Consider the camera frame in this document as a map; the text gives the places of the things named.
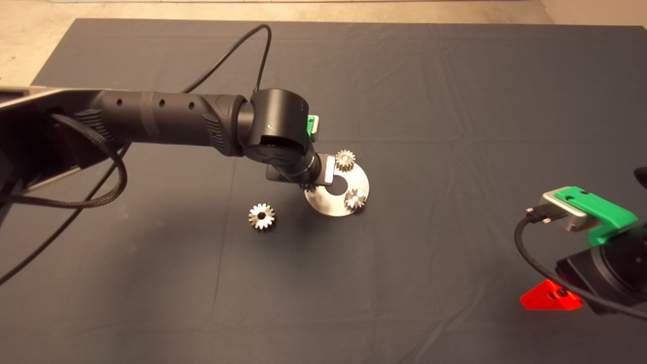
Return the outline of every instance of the metal gear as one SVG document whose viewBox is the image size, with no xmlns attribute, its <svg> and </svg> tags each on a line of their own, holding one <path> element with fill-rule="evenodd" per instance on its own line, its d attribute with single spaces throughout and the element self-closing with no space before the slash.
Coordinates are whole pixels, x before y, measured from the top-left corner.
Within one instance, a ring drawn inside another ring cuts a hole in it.
<svg viewBox="0 0 647 364">
<path fill-rule="evenodd" d="M 344 196 L 344 205 L 350 211 L 355 211 L 364 207 L 366 203 L 366 194 L 357 188 L 348 190 Z"/>
<path fill-rule="evenodd" d="M 258 231 L 270 229 L 274 223 L 274 209 L 266 203 L 259 203 L 249 210 L 249 222 Z"/>
<path fill-rule="evenodd" d="M 317 186 L 310 183 L 299 183 L 299 188 L 307 192 L 312 192 Z"/>
<path fill-rule="evenodd" d="M 337 169 L 343 172 L 348 172 L 355 166 L 355 154 L 348 149 L 343 149 L 334 155 L 335 165 Z"/>
</svg>

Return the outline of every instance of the metal washer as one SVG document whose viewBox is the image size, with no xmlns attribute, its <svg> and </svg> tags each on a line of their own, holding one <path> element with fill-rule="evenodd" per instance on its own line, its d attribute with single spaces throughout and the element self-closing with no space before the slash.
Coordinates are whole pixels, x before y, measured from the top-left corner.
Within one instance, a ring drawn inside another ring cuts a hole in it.
<svg viewBox="0 0 647 364">
<path fill-rule="evenodd" d="M 355 163 L 353 169 L 348 172 L 344 172 L 335 167 L 333 175 L 346 180 L 348 188 L 343 194 L 335 196 L 328 192 L 324 186 L 317 186 L 314 191 L 304 192 L 305 199 L 308 200 L 310 206 L 321 214 L 333 217 L 348 216 L 354 211 L 347 209 L 345 206 L 344 200 L 346 192 L 356 188 L 363 191 L 366 194 L 366 198 L 368 198 L 368 177 L 366 176 L 366 173 L 364 173 L 362 167 L 357 163 Z"/>
</svg>

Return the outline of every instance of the concrete floor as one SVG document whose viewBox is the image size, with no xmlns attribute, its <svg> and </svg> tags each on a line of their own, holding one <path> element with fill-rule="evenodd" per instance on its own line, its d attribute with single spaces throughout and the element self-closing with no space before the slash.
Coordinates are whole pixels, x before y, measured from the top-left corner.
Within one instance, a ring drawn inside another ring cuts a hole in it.
<svg viewBox="0 0 647 364">
<path fill-rule="evenodd" d="M 0 0 L 0 85 L 30 84 L 77 17 L 647 25 L 647 1 L 50 3 L 47 0 Z"/>
</svg>

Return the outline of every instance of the cable connector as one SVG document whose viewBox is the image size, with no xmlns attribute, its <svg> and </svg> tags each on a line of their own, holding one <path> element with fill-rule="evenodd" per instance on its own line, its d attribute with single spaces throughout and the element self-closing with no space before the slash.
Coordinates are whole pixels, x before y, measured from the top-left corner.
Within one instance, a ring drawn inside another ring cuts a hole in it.
<svg viewBox="0 0 647 364">
<path fill-rule="evenodd" d="M 552 203 L 543 203 L 535 207 L 526 209 L 526 217 L 530 219 L 531 223 L 551 223 L 555 220 L 565 218 L 568 215 L 566 210 Z"/>
</svg>

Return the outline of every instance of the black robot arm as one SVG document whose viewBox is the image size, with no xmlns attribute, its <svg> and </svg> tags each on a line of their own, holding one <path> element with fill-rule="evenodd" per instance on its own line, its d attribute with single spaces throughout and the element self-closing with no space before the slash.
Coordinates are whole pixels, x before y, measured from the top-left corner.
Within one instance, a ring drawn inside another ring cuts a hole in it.
<svg viewBox="0 0 647 364">
<path fill-rule="evenodd" d="M 308 103 L 290 91 L 264 89 L 249 101 L 241 95 L 42 87 L 5 89 L 0 96 L 5 192 L 14 189 L 9 185 L 29 191 L 105 159 L 52 114 L 94 129 L 115 149 L 130 142 L 211 146 L 267 164 L 271 180 L 330 184 L 324 172 L 334 166 L 314 151 Z"/>
</svg>

